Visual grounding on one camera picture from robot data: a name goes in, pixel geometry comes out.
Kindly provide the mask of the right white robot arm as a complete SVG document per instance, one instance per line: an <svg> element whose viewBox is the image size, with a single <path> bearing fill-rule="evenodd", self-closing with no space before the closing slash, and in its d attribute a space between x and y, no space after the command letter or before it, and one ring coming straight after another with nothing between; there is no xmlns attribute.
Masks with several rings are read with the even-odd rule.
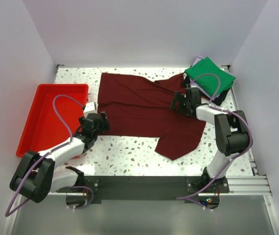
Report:
<svg viewBox="0 0 279 235"><path fill-rule="evenodd" d="M175 92L170 110L197 118L214 125L217 152L203 170L199 184L221 182L231 162L246 153L253 144L245 113L242 110L227 111L202 103L197 87L187 88L185 93Z"/></svg>

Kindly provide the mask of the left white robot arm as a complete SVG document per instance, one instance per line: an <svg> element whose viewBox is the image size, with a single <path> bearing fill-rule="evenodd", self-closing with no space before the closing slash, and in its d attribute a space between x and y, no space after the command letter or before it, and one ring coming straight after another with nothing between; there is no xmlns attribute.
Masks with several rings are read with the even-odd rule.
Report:
<svg viewBox="0 0 279 235"><path fill-rule="evenodd" d="M56 182L55 169L89 150L99 134L110 130L105 112L90 113L79 122L73 136L63 143L41 152L27 151L11 179L10 189L35 203L43 201Z"/></svg>

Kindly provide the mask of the dark red t shirt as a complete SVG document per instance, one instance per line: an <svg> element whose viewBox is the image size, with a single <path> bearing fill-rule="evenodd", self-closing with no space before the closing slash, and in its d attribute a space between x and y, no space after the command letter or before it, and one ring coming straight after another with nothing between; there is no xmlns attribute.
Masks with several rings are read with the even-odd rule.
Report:
<svg viewBox="0 0 279 235"><path fill-rule="evenodd" d="M171 160L195 150L206 122L170 110L175 92L184 93L184 76L150 81L142 76L103 73L98 112L105 112L105 135L159 138L155 151Z"/></svg>

